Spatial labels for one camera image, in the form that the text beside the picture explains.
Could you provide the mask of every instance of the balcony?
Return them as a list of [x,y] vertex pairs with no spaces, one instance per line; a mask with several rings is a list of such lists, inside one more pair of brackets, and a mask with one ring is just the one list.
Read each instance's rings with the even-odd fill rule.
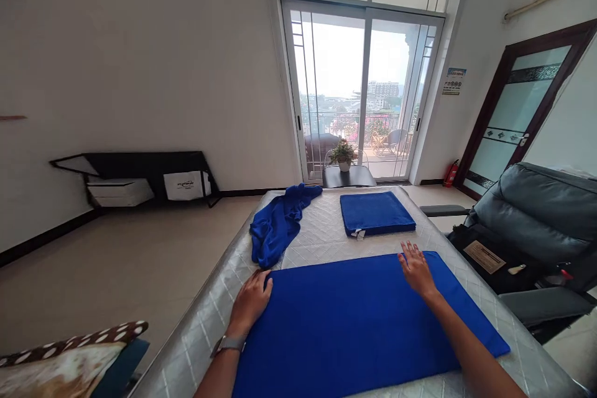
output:
[[[360,114],[357,112],[319,112],[311,114],[310,121],[315,129],[305,128],[305,150],[310,178],[321,179],[322,161],[327,152],[334,148],[341,138],[358,147]],[[416,115],[408,129],[403,129],[400,113],[367,112],[363,162],[368,163],[375,178],[404,177],[407,173],[412,132]]]

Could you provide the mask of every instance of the crumpled blue towel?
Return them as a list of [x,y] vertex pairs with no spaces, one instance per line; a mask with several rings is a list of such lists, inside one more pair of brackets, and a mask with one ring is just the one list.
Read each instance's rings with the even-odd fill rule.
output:
[[306,187],[304,183],[286,188],[284,196],[276,196],[259,210],[251,223],[253,262],[261,269],[270,269],[299,234],[303,208],[322,193],[320,186]]

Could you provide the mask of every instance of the massage bed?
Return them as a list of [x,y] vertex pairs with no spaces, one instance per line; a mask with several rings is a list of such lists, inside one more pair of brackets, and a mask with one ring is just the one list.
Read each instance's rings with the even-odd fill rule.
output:
[[[417,224],[413,232],[347,238],[340,212],[340,195],[392,191]],[[209,279],[195,297],[174,332],[132,392],[139,397],[191,397],[210,364],[213,345],[224,333],[236,294],[255,271],[251,261],[249,224],[255,212],[283,191],[267,192],[239,230]],[[304,209],[301,230],[274,269],[291,269],[359,257],[394,254],[400,240],[417,243],[422,251],[436,251],[454,273],[477,306],[511,347],[498,362],[531,397],[582,397],[581,387],[551,358],[501,303],[464,258],[408,194],[397,186],[324,189]],[[276,396],[264,389],[264,396]],[[369,391],[359,397],[450,398],[471,396],[458,371],[426,377],[399,386]]]

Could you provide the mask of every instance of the folded blue towel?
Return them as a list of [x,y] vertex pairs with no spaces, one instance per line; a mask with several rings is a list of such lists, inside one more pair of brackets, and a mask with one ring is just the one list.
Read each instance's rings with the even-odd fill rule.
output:
[[303,208],[322,193],[322,187],[306,187],[304,183],[286,188],[284,196],[276,196],[258,211],[251,224],[253,262],[261,269],[270,269],[299,234]]
[[[425,258],[437,289],[474,335],[493,356],[508,353],[440,256],[425,252]],[[271,277],[272,297],[247,338],[234,398],[345,397],[460,368],[396,254],[282,269]],[[446,388],[446,396],[455,393]]]
[[358,229],[365,235],[413,231],[415,221],[392,192],[340,196],[348,236]]

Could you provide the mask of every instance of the door frame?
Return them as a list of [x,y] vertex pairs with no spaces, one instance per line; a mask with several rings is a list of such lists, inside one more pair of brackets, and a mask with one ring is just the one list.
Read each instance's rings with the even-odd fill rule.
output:
[[596,30],[597,19],[594,19],[506,46],[504,53],[502,54],[502,58],[499,61],[499,65],[497,66],[498,68],[496,69],[496,73],[493,76],[493,80],[489,86],[487,95],[485,96],[485,101],[483,102],[483,106],[479,112],[479,116],[477,117],[477,121],[474,124],[473,132],[471,133],[469,141],[466,145],[465,153],[462,156],[462,162],[460,164],[460,168],[458,169],[456,179],[454,180],[454,185],[457,189],[475,200],[479,200],[481,198],[479,193],[464,186],[463,182],[465,181],[466,173],[469,171],[477,150],[479,149],[479,145],[481,144],[481,140],[485,134],[485,129],[487,129],[489,126],[491,116],[498,105],[499,98],[506,85],[508,76],[512,71],[512,67],[516,58],[532,53],[539,53],[542,51],[571,45],[568,54],[564,58],[564,61],[558,70],[558,73],[547,89],[543,100],[539,104],[539,107],[527,126],[526,133],[529,135],[528,138],[523,146],[520,146],[519,144],[514,150],[514,153],[506,168],[510,165],[520,162],[524,158],[531,143],[533,143],[533,140],[537,136],[541,125],[543,125],[543,122],[551,111],[553,102],[558,91],[560,90],[560,87],[576,67],[578,61],[591,42]]
[[[410,166],[412,164],[412,154],[415,150],[415,145],[417,143],[417,138],[419,135],[419,125],[421,117],[423,116],[423,112],[425,111],[425,102],[427,100],[427,95],[431,85],[431,78],[433,74],[433,69],[435,68],[435,62],[437,59],[439,43],[442,37],[443,26],[445,23],[445,19],[442,15],[430,15],[430,14],[416,14],[413,12],[404,12],[404,11],[396,11],[396,10],[387,10],[387,9],[378,9],[375,7],[367,6],[365,4],[339,4],[338,2],[327,2],[327,1],[316,1],[316,0],[281,0],[282,4],[282,18],[284,22],[284,31],[285,31],[285,43],[286,49],[288,54],[288,62],[290,68],[290,90],[292,92],[292,106],[294,108],[294,116],[297,124],[297,139],[298,139],[298,148],[300,152],[300,165],[301,165],[301,173],[303,175],[304,182],[313,183],[313,180],[309,180],[309,173],[307,170],[307,158],[305,153],[305,139],[303,136],[303,126],[305,123],[302,122],[301,117],[301,109],[300,109],[300,95],[299,95],[299,86],[298,83],[295,81],[296,73],[297,73],[297,63],[296,63],[296,55],[294,52],[294,38],[292,34],[292,20],[290,17],[290,11],[292,7],[296,7],[304,12],[311,12],[314,14],[329,14],[332,16],[341,16],[341,17],[350,17],[353,19],[363,19],[365,22],[364,28],[364,43],[363,43],[363,64],[362,64],[362,77],[361,77],[361,116],[359,123],[365,123],[366,119],[366,105],[367,105],[367,87],[369,83],[369,58],[370,58],[370,50],[371,50],[371,31],[373,27],[373,20],[385,20],[385,21],[392,21],[392,22],[401,22],[401,23],[408,23],[408,24],[417,24],[419,26],[435,26],[435,37],[432,45],[432,51],[429,56],[429,66],[427,68],[427,76],[425,79],[425,83],[423,84],[423,91],[421,96],[421,101],[419,105],[419,113],[417,116],[417,125],[415,127],[412,140],[410,143],[409,149],[409,159],[407,161],[406,166],[406,175],[401,177],[386,177],[380,178],[378,180],[388,181],[388,180],[403,180],[407,179],[410,172]],[[413,86],[413,82],[415,82],[415,93],[413,95],[413,101],[416,100],[416,93],[419,88],[419,77],[413,81],[412,73],[411,79],[409,80],[409,85]],[[361,132],[359,128],[359,154],[361,146],[364,145],[364,132]]]

